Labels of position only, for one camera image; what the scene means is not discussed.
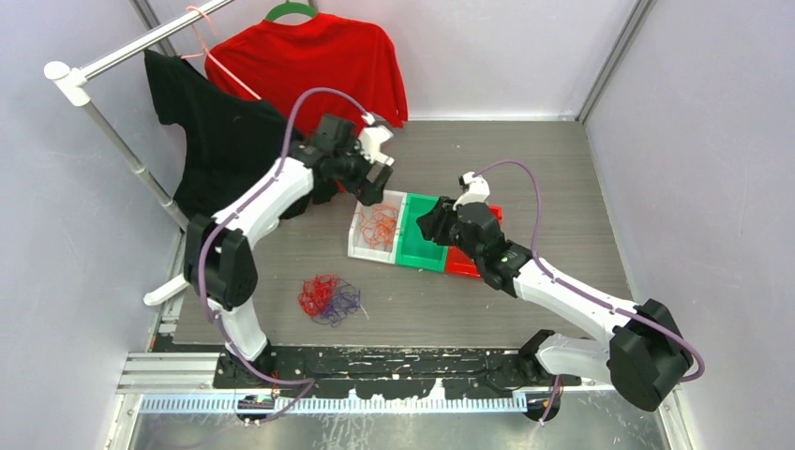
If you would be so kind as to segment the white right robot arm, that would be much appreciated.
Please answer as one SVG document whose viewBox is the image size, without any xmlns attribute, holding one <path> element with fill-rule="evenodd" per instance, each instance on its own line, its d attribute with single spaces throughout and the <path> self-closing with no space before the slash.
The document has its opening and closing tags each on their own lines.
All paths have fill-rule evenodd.
<svg viewBox="0 0 795 450">
<path fill-rule="evenodd" d="M 545 308 L 587 334 L 537 332 L 520 350 L 527 382 L 571 375 L 609 383 L 633 406 L 653 412 L 679 383 L 701 375 L 700 357 L 664 304 L 637 304 L 567 276 L 507 239 L 485 203 L 457 206 L 441 197 L 416 224 L 425 240 L 462 251 L 492 289 Z"/>
</svg>

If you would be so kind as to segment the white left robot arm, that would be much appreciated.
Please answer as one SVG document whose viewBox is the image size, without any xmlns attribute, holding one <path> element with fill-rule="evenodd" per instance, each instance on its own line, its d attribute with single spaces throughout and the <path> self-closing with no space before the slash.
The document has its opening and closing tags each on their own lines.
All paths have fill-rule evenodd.
<svg viewBox="0 0 795 450">
<path fill-rule="evenodd" d="M 236 361 L 239 378 L 252 387 L 270 381 L 272 345 L 262 330 L 252 295 L 258 284 L 253 249 L 281 217 L 323 182 L 343 186 L 365 206 L 379 203 L 394 160 L 382 147 L 393 136 L 370 114 L 360 130 L 332 114 L 322 117 L 307 142 L 292 141 L 266 175 L 213 216 L 196 215 L 187 228 L 184 276 L 206 306 Z"/>
</svg>

